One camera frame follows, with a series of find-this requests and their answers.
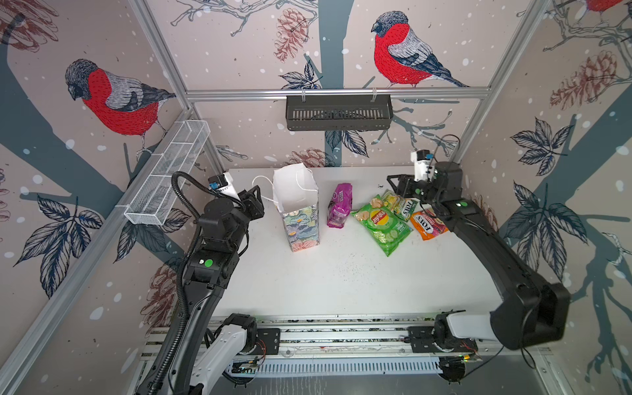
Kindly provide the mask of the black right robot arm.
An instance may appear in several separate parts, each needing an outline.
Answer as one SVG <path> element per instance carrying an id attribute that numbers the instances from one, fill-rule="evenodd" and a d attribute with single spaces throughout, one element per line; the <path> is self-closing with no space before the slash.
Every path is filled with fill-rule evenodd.
<path id="1" fill-rule="evenodd" d="M 418 161 L 415 174 L 393 174 L 387 181 L 402 198 L 431 206 L 451 233 L 459 237 L 490 274 L 500 306 L 490 313 L 451 312 L 439 327 L 452 338 L 497 341 L 516 351 L 562 339 L 570 294 L 561 283 L 549 283 L 500 238 L 482 209 L 462 196 L 462 170 L 448 161 L 432 166 Z"/>

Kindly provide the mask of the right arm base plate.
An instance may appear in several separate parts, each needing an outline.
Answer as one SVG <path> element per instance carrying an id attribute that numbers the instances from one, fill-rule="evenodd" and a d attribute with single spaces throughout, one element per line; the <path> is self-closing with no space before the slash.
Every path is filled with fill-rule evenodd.
<path id="1" fill-rule="evenodd" d="M 454 337 L 448 328 L 413 326 L 408 328 L 408 341 L 414 353 L 477 353 L 478 345 L 471 338 Z"/>

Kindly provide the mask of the purple snack bag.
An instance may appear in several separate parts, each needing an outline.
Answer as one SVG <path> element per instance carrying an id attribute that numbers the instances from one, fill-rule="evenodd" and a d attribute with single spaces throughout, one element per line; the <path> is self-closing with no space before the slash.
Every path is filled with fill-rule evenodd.
<path id="1" fill-rule="evenodd" d="M 352 212 L 352 185 L 339 184 L 328 205 L 327 225 L 330 228 L 342 229 Z"/>

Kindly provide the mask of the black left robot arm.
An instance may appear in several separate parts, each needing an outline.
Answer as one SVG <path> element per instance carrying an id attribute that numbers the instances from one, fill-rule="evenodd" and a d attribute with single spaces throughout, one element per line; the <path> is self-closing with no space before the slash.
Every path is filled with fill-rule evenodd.
<path id="1" fill-rule="evenodd" d="M 176 272 L 179 308 L 138 394 L 209 394 L 230 362 L 255 346 L 248 314 L 231 314 L 215 335 L 208 325 L 250 245 L 250 222 L 263 215 L 259 187 L 235 197 L 212 192 Z"/>

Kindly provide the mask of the orange Fox's candy bag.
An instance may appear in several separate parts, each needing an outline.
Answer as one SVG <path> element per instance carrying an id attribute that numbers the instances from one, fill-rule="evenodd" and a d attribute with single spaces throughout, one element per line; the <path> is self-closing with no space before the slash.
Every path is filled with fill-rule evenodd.
<path id="1" fill-rule="evenodd" d="M 424 241 L 432 240 L 449 231 L 432 208 L 421 209 L 411 216 L 411 224 Z"/>

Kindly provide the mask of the green chips bag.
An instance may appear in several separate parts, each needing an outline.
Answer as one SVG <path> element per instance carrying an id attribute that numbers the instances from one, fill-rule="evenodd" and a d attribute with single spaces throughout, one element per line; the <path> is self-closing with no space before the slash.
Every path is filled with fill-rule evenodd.
<path id="1" fill-rule="evenodd" d="M 352 212 L 352 216 L 367 229 L 378 247 L 389 257 L 411 234 L 412 229 L 396 216 L 382 196 L 374 196 L 370 202 Z"/>

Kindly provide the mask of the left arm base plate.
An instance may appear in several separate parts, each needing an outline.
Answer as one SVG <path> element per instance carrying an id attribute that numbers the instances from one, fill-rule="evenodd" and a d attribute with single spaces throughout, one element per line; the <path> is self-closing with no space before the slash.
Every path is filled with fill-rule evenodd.
<path id="1" fill-rule="evenodd" d="M 258 329 L 255 343 L 249 349 L 240 352 L 241 356 L 276 356 L 281 343 L 280 329 Z"/>

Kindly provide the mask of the floral paper gift bag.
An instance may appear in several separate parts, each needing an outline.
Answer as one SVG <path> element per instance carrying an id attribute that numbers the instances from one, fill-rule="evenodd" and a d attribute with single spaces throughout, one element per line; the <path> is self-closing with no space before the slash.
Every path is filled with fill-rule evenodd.
<path id="1" fill-rule="evenodd" d="M 291 250 L 319 245 L 319 187 L 313 171 L 303 163 L 288 165 L 276 169 L 271 179 L 255 176 L 252 186 L 260 179 L 272 187 L 272 196 L 262 195 L 262 199 L 272 202 L 280 214 Z"/>

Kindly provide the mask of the green yellow Fox's candy bag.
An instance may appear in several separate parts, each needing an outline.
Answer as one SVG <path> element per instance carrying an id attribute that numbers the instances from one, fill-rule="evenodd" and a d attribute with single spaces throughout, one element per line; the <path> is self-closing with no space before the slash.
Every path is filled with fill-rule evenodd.
<path id="1" fill-rule="evenodd" d="M 387 190 L 381 196 L 381 200 L 386 209 L 404 222 L 411 219 L 418 205 L 417 199 L 400 197 L 391 190 Z"/>

